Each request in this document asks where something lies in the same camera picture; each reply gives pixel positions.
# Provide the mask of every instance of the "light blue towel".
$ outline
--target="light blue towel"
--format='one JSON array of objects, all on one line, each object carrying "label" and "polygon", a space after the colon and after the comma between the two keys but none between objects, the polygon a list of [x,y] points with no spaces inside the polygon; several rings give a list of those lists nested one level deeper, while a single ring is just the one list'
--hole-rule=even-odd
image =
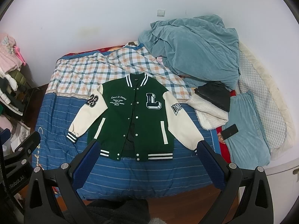
[{"label": "light blue towel", "polygon": [[239,38],[235,29],[226,29],[217,15],[157,21],[138,38],[154,57],[184,81],[202,86],[221,81],[229,90],[237,85]]},{"label": "light blue towel", "polygon": [[231,97],[228,122],[222,126],[222,130],[233,124],[236,124],[239,132],[225,140],[231,161],[245,169],[268,165],[270,151],[252,92]]}]

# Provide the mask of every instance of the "pink clothing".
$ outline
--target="pink clothing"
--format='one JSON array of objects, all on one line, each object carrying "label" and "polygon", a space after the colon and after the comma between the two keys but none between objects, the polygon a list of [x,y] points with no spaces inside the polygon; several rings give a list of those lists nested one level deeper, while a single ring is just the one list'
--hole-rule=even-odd
[{"label": "pink clothing", "polygon": [[0,115],[0,128],[2,129],[7,128],[10,130],[10,132],[12,132],[13,130],[13,125],[3,114]]},{"label": "pink clothing", "polygon": [[157,61],[158,61],[159,63],[162,63],[162,62],[163,62],[162,57],[161,57],[161,56],[157,57]]},{"label": "pink clothing", "polygon": [[13,52],[16,54],[16,56],[23,62],[23,65],[26,65],[26,62],[24,61],[23,56],[20,53],[20,48],[17,46],[13,47]]},{"label": "pink clothing", "polygon": [[15,55],[13,47],[15,39],[8,34],[0,34],[0,67],[4,73],[20,70],[23,62]]}]

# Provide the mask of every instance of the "light switch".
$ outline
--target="light switch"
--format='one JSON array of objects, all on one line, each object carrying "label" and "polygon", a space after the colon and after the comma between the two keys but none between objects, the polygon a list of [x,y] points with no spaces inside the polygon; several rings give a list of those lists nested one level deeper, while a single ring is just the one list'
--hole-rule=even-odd
[{"label": "light switch", "polygon": [[157,17],[164,17],[165,16],[165,10],[158,9],[157,11]]}]

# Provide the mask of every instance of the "white wall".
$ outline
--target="white wall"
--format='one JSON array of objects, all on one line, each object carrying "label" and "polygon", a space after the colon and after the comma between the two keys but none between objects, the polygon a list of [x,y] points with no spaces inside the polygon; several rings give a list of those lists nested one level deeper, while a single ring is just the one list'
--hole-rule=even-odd
[{"label": "white wall", "polygon": [[[165,9],[165,17],[156,17]],[[0,21],[12,35],[34,85],[49,82],[56,60],[125,44],[159,19],[217,14],[273,76],[299,129],[299,25],[283,0],[14,0]],[[299,157],[299,144],[270,166]]]}]

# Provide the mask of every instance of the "sleeve patch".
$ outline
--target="sleeve patch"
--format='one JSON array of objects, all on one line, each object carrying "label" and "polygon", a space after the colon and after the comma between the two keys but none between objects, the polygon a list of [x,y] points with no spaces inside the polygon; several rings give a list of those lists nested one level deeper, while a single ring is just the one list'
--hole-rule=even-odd
[{"label": "sleeve patch", "polygon": [[89,107],[93,108],[96,105],[98,100],[99,100],[99,96],[92,94],[90,96],[89,100],[87,100],[87,102],[85,104],[89,105]]},{"label": "sleeve patch", "polygon": [[178,112],[183,108],[179,103],[176,103],[174,105],[171,106],[173,112],[175,115],[178,114]]}]

